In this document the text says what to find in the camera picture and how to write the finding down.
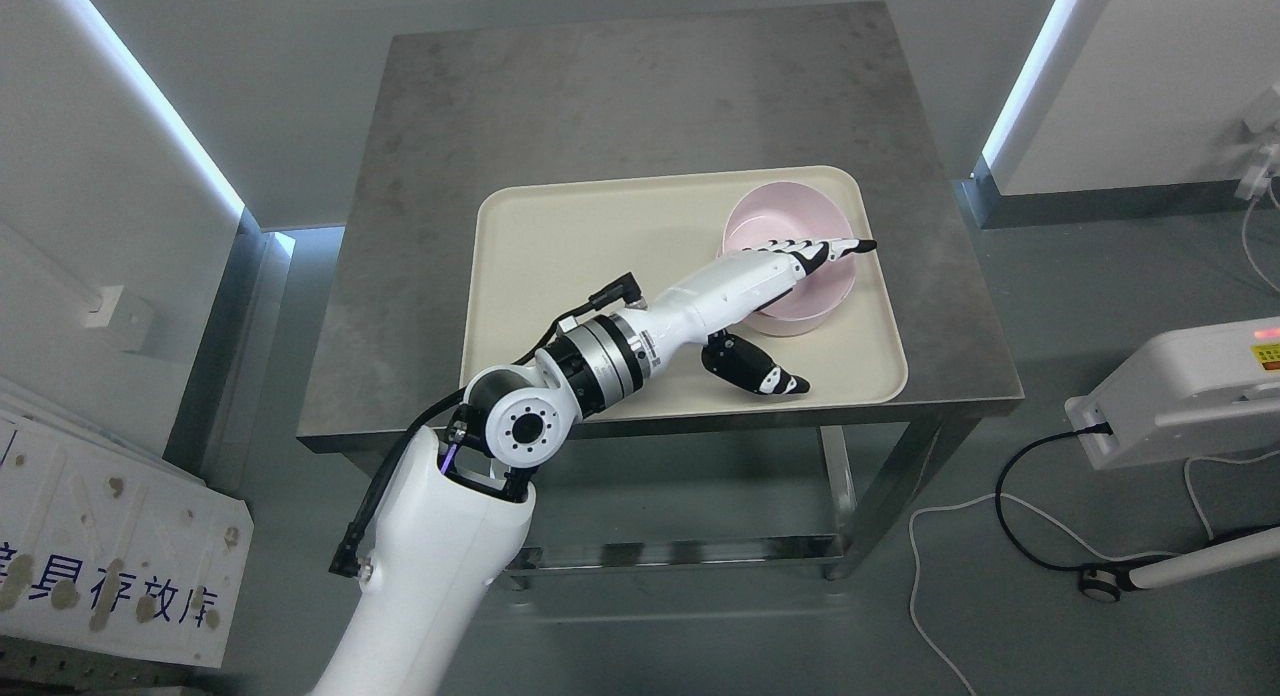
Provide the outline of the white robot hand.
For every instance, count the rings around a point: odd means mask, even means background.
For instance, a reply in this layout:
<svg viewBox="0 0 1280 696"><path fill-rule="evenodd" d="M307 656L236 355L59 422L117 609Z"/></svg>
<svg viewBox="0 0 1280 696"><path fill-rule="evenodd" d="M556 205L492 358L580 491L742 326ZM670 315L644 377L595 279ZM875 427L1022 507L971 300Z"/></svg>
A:
<svg viewBox="0 0 1280 696"><path fill-rule="evenodd" d="M703 345L705 371L737 389L762 397L810 391L805 377L786 371L727 328L785 296L824 264L877 248L874 239L787 241L780 251L742 249L713 260L668 287L640 313L640 335L653 367L668 367L686 345Z"/></svg>

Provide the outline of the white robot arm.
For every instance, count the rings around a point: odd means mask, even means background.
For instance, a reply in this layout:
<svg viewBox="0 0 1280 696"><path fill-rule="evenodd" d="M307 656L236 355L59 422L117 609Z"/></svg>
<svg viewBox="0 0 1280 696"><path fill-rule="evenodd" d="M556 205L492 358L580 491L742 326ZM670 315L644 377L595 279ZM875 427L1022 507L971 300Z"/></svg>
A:
<svg viewBox="0 0 1280 696"><path fill-rule="evenodd" d="M709 374L764 397L809 383L731 328L872 239L728 251L646 303L622 275L561 313L532 349L429 406L396 441L332 559L360 600L315 695L433 695L489 586L518 555L532 477L576 423L699 345Z"/></svg>

